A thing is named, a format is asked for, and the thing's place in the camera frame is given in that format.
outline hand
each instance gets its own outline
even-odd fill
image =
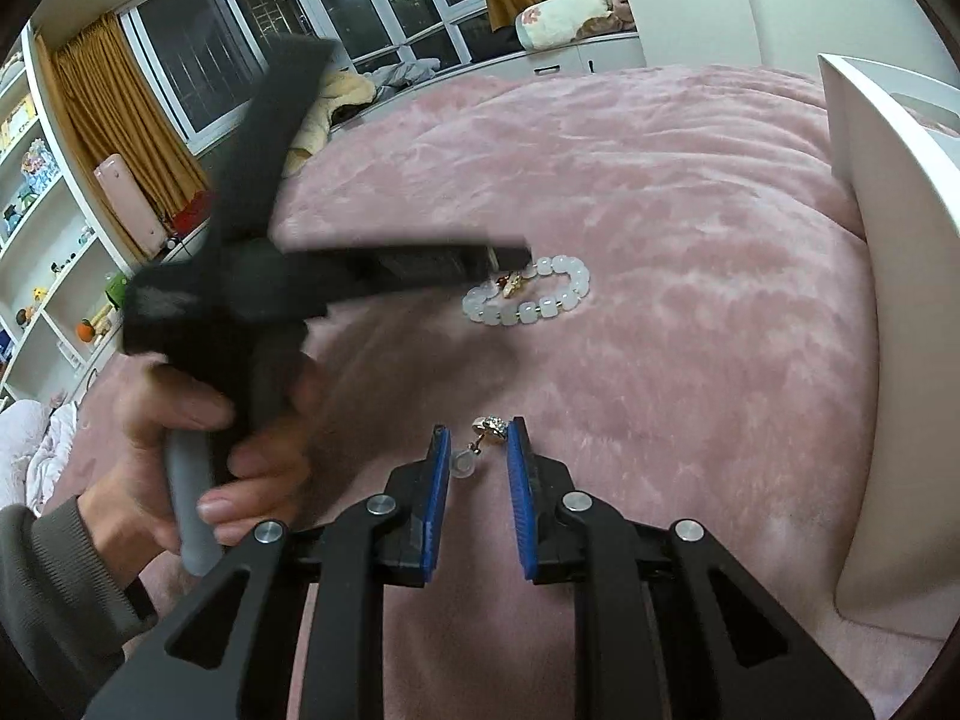
[[[234,447],[227,461],[236,481],[200,498],[200,517],[217,540],[232,545],[263,519],[291,522],[309,476],[307,415],[318,371],[304,357],[292,393],[294,410]],[[123,456],[79,501],[94,547],[120,586],[127,586],[164,550],[179,552],[179,533],[163,467],[168,429],[222,430],[233,420],[229,400],[169,365],[144,371],[130,397],[118,403]]]

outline pink suitcase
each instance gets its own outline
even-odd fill
[[[157,219],[133,173],[119,154],[112,154],[94,170],[104,188],[107,202],[131,238],[150,257],[155,256],[167,241],[167,232]]]

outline pink blanket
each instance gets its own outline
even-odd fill
[[[879,717],[918,683],[939,643],[846,622],[832,603],[869,464],[877,327],[816,83],[728,68],[451,82],[335,139],[280,219],[278,240],[298,247],[520,234],[592,272],[580,307],[532,326],[472,324],[444,295],[318,323],[318,519],[382,490],[435,422],[465,445],[478,415],[523,415],[536,450],[627,517],[701,520]],[[109,379],[135,366],[113,362],[85,413],[104,413]],[[107,417],[80,423],[60,497],[112,461]],[[568,591],[522,579],[502,451],[488,450],[451,482],[434,583],[387,592],[388,717],[571,716],[572,623]]]

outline yellow blanket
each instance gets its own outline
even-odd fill
[[[346,105],[372,103],[376,86],[371,79],[351,73],[336,71],[323,77],[320,96],[304,119],[304,126],[294,138],[287,152],[284,175],[294,173],[318,151],[322,151],[330,137],[330,122],[333,114]]]

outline jewelry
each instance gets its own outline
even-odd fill
[[[473,420],[472,427],[477,440],[469,443],[466,449],[450,455],[450,476],[454,479],[466,479],[476,471],[476,458],[483,451],[480,448],[483,440],[491,440],[495,443],[503,443],[507,440],[507,423],[499,416],[479,416]]]
[[[553,295],[544,295],[538,302],[532,300],[517,304],[488,305],[488,301],[502,295],[511,298],[523,290],[527,282],[539,276],[568,274],[570,283]],[[490,327],[503,324],[509,327],[517,322],[533,324],[540,317],[552,319],[560,310],[573,311],[590,291],[590,271],[576,257],[558,254],[556,257],[541,257],[524,271],[500,276],[470,290],[463,299],[464,314],[473,322],[483,322]]]

